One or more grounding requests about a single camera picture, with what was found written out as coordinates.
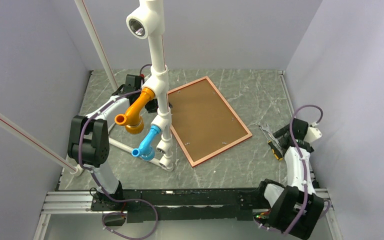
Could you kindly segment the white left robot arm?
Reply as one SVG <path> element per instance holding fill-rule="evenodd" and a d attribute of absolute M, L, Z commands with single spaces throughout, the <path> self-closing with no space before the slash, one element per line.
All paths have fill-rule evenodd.
<path fill-rule="evenodd" d="M 89 171 L 97 184 L 97 197 L 111 210 L 119 209 L 126 201 L 122 183 L 115 177 L 107 162 L 110 152 L 111 126 L 126 127 L 132 134 L 140 133 L 144 126 L 141 109 L 159 97 L 158 90 L 166 92 L 165 85 L 152 85 L 155 77 L 128 74 L 133 84 L 121 85 L 109 100 L 86 116 L 76 115 L 70 126 L 67 154 L 78 167 Z"/>

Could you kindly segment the orange pipe elbow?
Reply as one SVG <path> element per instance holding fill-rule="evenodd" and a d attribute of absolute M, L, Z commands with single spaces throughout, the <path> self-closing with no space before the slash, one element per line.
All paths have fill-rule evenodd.
<path fill-rule="evenodd" d="M 155 93 L 148 87 L 144 87 L 139 97 L 128 107 L 124 114 L 114 117 L 114 122 L 119 126 L 124 126 L 126 131 L 132 135 L 141 133 L 144 129 L 143 118 L 140 116 L 141 110 L 145 105 L 155 98 Z"/>

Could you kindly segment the blue pipe elbow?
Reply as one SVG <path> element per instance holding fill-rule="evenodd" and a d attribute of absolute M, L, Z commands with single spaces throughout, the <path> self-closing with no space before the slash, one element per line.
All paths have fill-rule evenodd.
<path fill-rule="evenodd" d="M 147 162 L 151 161 L 155 157 L 155 150 L 152 148 L 151 144 L 154 138 L 160 134 L 161 131 L 162 130 L 158 126 L 151 125 L 149 132 L 139 146 L 131 151 L 131 155 L 133 157 L 141 158 Z"/>

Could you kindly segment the yellow black screwdriver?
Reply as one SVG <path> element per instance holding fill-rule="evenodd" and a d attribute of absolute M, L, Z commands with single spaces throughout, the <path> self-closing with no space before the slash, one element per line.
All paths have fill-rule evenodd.
<path fill-rule="evenodd" d="M 269 140 L 267 142 L 267 144 L 269 145 L 271 151 L 272 151 L 272 154 L 274 155 L 274 157 L 278 160 L 278 161 L 282 161 L 283 160 L 283 155 L 282 153 L 277 149 L 277 147 L 275 146 L 275 144 Z"/>

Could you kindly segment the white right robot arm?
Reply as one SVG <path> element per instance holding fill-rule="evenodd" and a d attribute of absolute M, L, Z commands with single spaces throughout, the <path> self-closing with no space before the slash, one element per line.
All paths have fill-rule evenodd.
<path fill-rule="evenodd" d="M 310 174 L 311 144 L 322 137 L 316 125 L 293 119 L 276 132 L 268 124 L 259 126 L 274 157 L 286 163 L 287 184 L 265 180 L 255 194 L 256 203 L 269 210 L 253 219 L 260 228 L 279 231 L 307 240 L 324 211 L 324 199 L 317 196 Z"/>

